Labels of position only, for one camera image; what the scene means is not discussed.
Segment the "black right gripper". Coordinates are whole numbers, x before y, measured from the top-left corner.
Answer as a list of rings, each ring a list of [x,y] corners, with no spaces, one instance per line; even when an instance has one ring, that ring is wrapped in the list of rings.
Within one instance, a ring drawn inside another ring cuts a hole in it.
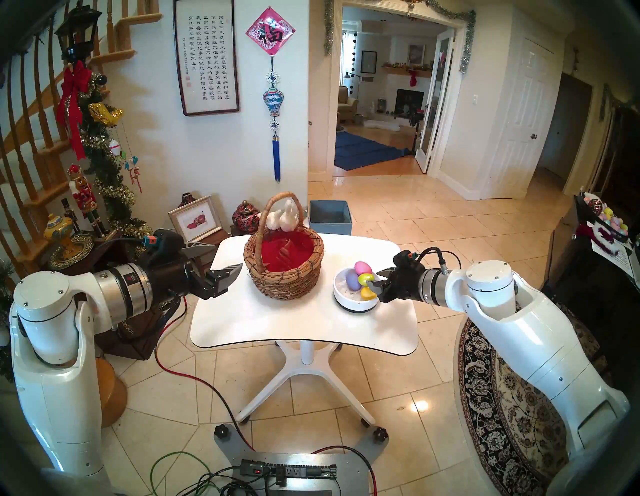
[[[385,278],[385,281],[367,281],[367,287],[383,303],[390,303],[394,300],[412,300],[425,303],[423,292],[425,273],[426,267],[424,265],[389,267],[376,273],[377,276]]]

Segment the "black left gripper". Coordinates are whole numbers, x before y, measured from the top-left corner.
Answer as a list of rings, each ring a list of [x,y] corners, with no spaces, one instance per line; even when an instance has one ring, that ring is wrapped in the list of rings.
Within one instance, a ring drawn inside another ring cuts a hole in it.
[[[196,261],[213,261],[218,246],[202,242],[185,245],[180,254],[148,258],[148,281],[153,302],[167,302],[193,295],[201,300],[218,298],[229,291],[242,272],[243,264],[206,272]]]

